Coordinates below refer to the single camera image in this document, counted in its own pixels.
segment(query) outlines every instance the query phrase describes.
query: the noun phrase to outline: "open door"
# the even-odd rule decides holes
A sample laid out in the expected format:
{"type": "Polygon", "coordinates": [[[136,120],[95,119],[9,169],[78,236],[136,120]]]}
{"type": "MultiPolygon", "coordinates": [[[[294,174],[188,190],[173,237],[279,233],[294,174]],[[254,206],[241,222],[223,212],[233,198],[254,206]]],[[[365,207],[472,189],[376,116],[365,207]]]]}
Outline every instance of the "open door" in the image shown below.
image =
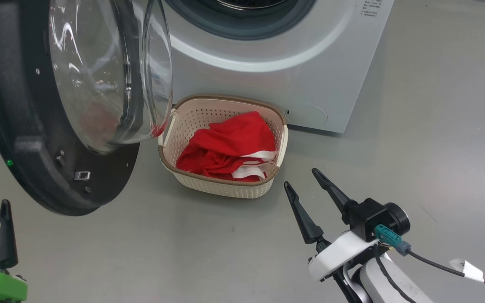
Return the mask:
{"type": "Polygon", "coordinates": [[[0,0],[0,153],[49,210],[112,201],[172,91],[159,0],[0,0]]]}

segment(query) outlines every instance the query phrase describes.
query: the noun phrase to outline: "beige plastic basket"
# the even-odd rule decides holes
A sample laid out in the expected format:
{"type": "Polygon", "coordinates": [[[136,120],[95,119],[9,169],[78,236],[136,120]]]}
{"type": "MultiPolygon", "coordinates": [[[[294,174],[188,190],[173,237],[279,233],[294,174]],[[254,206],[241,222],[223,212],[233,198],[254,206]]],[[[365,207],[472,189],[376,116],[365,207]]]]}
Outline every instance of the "beige plastic basket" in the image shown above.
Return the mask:
{"type": "Polygon", "coordinates": [[[258,198],[266,194],[282,164],[287,146],[287,125],[276,109],[258,101],[233,96],[189,96],[171,111],[171,123],[165,136],[158,139],[162,164],[186,187],[235,198],[258,198]],[[175,167],[190,138],[212,122],[223,122],[247,112],[259,112],[271,128],[276,141],[277,157],[266,169],[267,178],[259,182],[220,180],[192,174],[175,167]]]}

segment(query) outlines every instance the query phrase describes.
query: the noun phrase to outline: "floor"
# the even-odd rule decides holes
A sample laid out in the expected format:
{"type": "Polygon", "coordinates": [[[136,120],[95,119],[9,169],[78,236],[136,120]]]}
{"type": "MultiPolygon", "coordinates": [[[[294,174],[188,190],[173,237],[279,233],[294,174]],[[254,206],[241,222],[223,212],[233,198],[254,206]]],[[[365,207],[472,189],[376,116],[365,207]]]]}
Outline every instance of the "floor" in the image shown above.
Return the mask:
{"type": "MultiPolygon", "coordinates": [[[[70,218],[37,205],[0,157],[29,302],[344,302],[313,282],[282,183],[334,240],[346,229],[310,169],[352,198],[395,202],[413,250],[465,258],[485,273],[485,0],[396,0],[346,132],[292,129],[273,187],[255,201],[186,189],[156,142],[116,201],[70,218]]],[[[485,302],[485,285],[412,257],[393,260],[435,302],[485,302]]]]}

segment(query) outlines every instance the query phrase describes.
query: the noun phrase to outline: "black cable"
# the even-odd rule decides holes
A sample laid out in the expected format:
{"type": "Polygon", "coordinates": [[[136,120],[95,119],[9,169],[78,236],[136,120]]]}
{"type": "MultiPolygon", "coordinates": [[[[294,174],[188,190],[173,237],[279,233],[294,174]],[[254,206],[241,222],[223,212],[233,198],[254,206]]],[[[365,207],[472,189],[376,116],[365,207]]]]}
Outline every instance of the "black cable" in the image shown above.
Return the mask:
{"type": "Polygon", "coordinates": [[[395,290],[398,291],[400,296],[402,296],[402,298],[406,299],[409,303],[416,303],[416,301],[414,301],[408,295],[406,295],[406,293],[404,293],[404,291],[394,282],[394,280],[392,280],[389,273],[386,271],[385,265],[383,265],[383,262],[381,262],[381,256],[379,255],[379,249],[378,249],[377,243],[373,246],[373,256],[375,257],[375,259],[377,261],[377,265],[379,265],[379,268],[381,269],[381,272],[383,273],[383,275],[389,281],[390,285],[395,290]]]}
{"type": "Polygon", "coordinates": [[[464,273],[462,273],[462,272],[460,272],[460,271],[453,270],[452,268],[448,268],[448,267],[446,267],[446,266],[442,266],[441,264],[437,264],[437,263],[435,263],[435,262],[433,262],[433,261],[430,261],[430,260],[428,260],[428,259],[426,259],[426,258],[420,257],[420,256],[419,256],[419,255],[417,255],[416,253],[413,253],[411,250],[406,250],[406,253],[408,253],[408,254],[412,255],[413,257],[415,257],[416,259],[418,259],[418,260],[420,260],[420,261],[422,261],[422,262],[424,262],[424,263],[427,263],[427,264],[429,264],[429,265],[431,265],[431,266],[433,266],[433,267],[437,267],[437,268],[439,268],[440,270],[444,270],[444,271],[446,271],[446,272],[450,272],[451,274],[455,274],[455,275],[457,275],[457,276],[465,276],[465,274],[464,274],[464,273]]]}
{"type": "Polygon", "coordinates": [[[433,261],[430,261],[426,258],[423,258],[423,257],[420,257],[419,255],[417,255],[416,253],[413,253],[410,249],[409,250],[406,250],[406,253],[412,255],[413,257],[415,257],[416,259],[419,259],[420,261],[424,262],[424,263],[427,263],[433,267],[437,267],[439,268],[440,270],[444,270],[446,272],[450,272],[451,274],[455,274],[457,276],[465,276],[464,273],[462,273],[461,271],[457,271],[457,270],[453,270],[452,268],[448,268],[446,266],[442,266],[441,264],[437,264],[433,261]]]}

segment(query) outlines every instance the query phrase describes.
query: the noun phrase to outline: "basket rim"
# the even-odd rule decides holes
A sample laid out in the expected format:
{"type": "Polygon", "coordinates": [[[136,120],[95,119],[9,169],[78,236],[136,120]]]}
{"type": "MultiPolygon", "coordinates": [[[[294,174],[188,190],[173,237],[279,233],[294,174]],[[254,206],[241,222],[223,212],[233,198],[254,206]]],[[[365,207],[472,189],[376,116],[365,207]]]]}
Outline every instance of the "basket rim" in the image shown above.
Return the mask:
{"type": "MultiPolygon", "coordinates": [[[[253,100],[253,99],[250,99],[250,98],[244,98],[244,97],[238,97],[238,96],[224,96],[224,95],[219,95],[219,94],[196,94],[196,95],[188,96],[188,97],[184,98],[183,100],[181,100],[179,103],[177,103],[177,105],[175,105],[174,109],[177,111],[177,109],[179,109],[181,107],[181,105],[183,105],[183,104],[185,104],[189,101],[195,100],[197,98],[217,98],[217,99],[224,100],[224,101],[242,102],[242,103],[248,103],[248,104],[252,104],[252,105],[258,105],[258,106],[261,106],[261,107],[265,107],[267,109],[274,111],[282,119],[284,126],[287,125],[287,122],[285,121],[285,118],[283,117],[283,115],[277,109],[275,109],[274,107],[272,107],[272,106],[270,106],[270,105],[268,105],[264,102],[258,101],[258,100],[253,100]]],[[[162,146],[162,145],[158,146],[158,155],[160,155],[160,161],[162,161],[164,166],[173,173],[181,174],[181,175],[191,177],[191,178],[195,178],[195,179],[202,180],[202,181],[208,181],[208,182],[213,182],[213,183],[217,183],[217,184],[225,184],[225,185],[230,185],[230,186],[249,186],[249,187],[261,186],[263,184],[266,184],[266,183],[272,181],[273,178],[277,175],[278,171],[280,170],[280,167],[276,166],[275,168],[273,168],[273,171],[271,172],[270,175],[268,175],[265,179],[257,181],[257,182],[223,180],[223,179],[217,179],[217,178],[207,177],[207,176],[203,176],[203,175],[198,175],[198,174],[194,174],[194,173],[189,173],[188,171],[178,169],[177,167],[171,165],[170,163],[168,163],[166,157],[164,156],[164,146],[162,146]]]]}

